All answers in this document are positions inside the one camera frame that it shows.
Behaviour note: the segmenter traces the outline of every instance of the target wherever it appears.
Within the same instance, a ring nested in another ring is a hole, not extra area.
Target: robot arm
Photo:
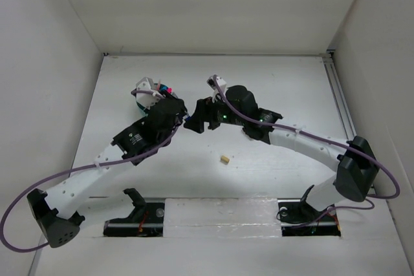
[[[28,194],[32,213],[52,248],[68,243],[81,228],[97,221],[121,216],[126,217],[124,221],[139,222],[144,217],[146,202],[136,189],[125,189],[124,195],[105,198],[101,204],[94,204],[90,197],[114,177],[157,153],[156,146],[169,144],[187,112],[184,102],[164,87],[148,78],[141,80],[136,86],[139,92],[134,93],[147,116],[117,134],[90,169],[46,191],[35,189]],[[125,195],[132,200],[132,206]]]
[[[309,220],[309,214],[317,216],[320,211],[345,198],[355,202],[364,201],[378,173],[378,167],[350,151],[345,152],[340,147],[327,142],[319,142],[300,134],[303,127],[297,124],[280,122],[283,118],[282,115],[259,108],[254,95],[242,85],[226,89],[226,82],[220,77],[217,77],[216,81],[210,77],[207,83],[213,89],[212,97],[197,101],[195,112],[191,118],[186,120],[184,128],[203,133],[205,122],[209,123],[208,128],[211,130],[216,129],[222,123],[239,125],[243,127],[243,132],[252,139],[286,147],[304,154],[321,162],[336,173],[321,184],[312,185],[306,190],[298,205],[293,206],[290,210],[290,218],[294,218],[293,222],[306,222]],[[238,112],[255,120],[256,123],[240,117],[240,114],[231,110],[221,98],[220,93],[225,94],[227,102]],[[257,124],[260,122],[264,124],[277,123],[278,127]],[[290,130],[292,127],[297,131],[292,132]],[[348,144],[374,157],[368,142],[359,136],[356,136],[351,142],[332,139],[324,135],[322,137]]]

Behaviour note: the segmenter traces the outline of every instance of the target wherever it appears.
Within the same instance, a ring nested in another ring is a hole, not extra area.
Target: small wooden block
[[[230,162],[230,159],[227,156],[222,155],[220,161],[227,165]]]

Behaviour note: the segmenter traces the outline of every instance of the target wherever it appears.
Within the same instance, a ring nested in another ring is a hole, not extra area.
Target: screw
[[[287,208],[286,208],[286,207],[281,207],[281,208],[279,209],[279,213],[280,213],[280,215],[281,215],[282,217],[287,216]]]
[[[163,210],[162,208],[158,208],[158,209],[155,211],[155,215],[156,215],[158,218],[163,217],[163,216],[164,216],[164,210]]]

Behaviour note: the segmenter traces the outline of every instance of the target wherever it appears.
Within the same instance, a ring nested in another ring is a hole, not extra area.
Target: wall
[[[102,52],[319,54],[353,0],[70,0]]]
[[[100,62],[68,0],[0,0],[0,214],[27,186],[71,166]],[[26,202],[6,234],[16,246],[38,245]],[[27,275],[32,259],[0,245],[0,274]]]
[[[396,174],[402,194],[389,201],[414,267],[414,0],[357,0],[338,36],[334,60],[357,132]],[[380,174],[376,188],[392,193]]]

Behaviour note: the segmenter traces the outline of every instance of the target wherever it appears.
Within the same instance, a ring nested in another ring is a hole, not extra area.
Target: white table
[[[206,79],[212,74],[228,85],[245,85],[260,107],[285,120],[346,138],[320,57],[107,56],[74,166],[90,163],[140,118],[130,91],[142,77],[161,78],[192,112],[196,99],[210,96]],[[228,165],[219,162],[222,154]],[[300,197],[332,174],[310,158],[252,142],[238,127],[222,125],[202,135],[180,128],[170,146],[97,195],[135,187],[144,197],[160,198]],[[370,211],[339,211],[341,238],[116,239],[93,226],[64,247],[44,249],[36,275],[411,275],[387,204],[375,204]]]

